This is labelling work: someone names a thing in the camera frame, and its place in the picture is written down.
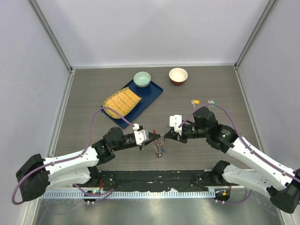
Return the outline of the keyring bunch with tags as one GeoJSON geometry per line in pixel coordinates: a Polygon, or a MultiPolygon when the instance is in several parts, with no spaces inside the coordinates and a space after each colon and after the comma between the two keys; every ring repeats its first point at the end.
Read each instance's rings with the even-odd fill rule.
{"type": "Polygon", "coordinates": [[[156,157],[157,158],[161,158],[163,156],[163,153],[164,153],[164,148],[163,148],[163,144],[165,142],[165,138],[163,135],[160,135],[160,137],[156,140],[153,141],[153,148],[155,149],[156,151],[156,157]]]}

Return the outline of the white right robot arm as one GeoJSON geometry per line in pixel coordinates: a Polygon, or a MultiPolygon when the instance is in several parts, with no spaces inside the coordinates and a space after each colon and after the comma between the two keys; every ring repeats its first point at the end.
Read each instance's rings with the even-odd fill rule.
{"type": "Polygon", "coordinates": [[[193,123],[181,115],[169,117],[170,131],[166,139],[187,143],[188,139],[204,138],[214,149],[243,162],[253,172],[219,161],[213,168],[212,181],[238,184],[269,198],[278,209],[293,214],[300,203],[300,171],[289,168],[265,155],[250,144],[234,127],[220,124],[206,105],[194,109],[193,123]]]}

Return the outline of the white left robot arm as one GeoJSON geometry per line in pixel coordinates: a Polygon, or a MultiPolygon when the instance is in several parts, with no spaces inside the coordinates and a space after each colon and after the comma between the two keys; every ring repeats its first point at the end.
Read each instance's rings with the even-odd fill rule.
{"type": "Polygon", "coordinates": [[[84,150],[60,157],[42,158],[35,154],[16,172],[18,184],[13,193],[19,190],[22,202],[29,202],[57,187],[73,184],[95,187],[100,181],[96,167],[114,159],[116,151],[142,149],[160,137],[142,128],[125,135],[121,128],[113,127],[101,140],[84,150]]]}

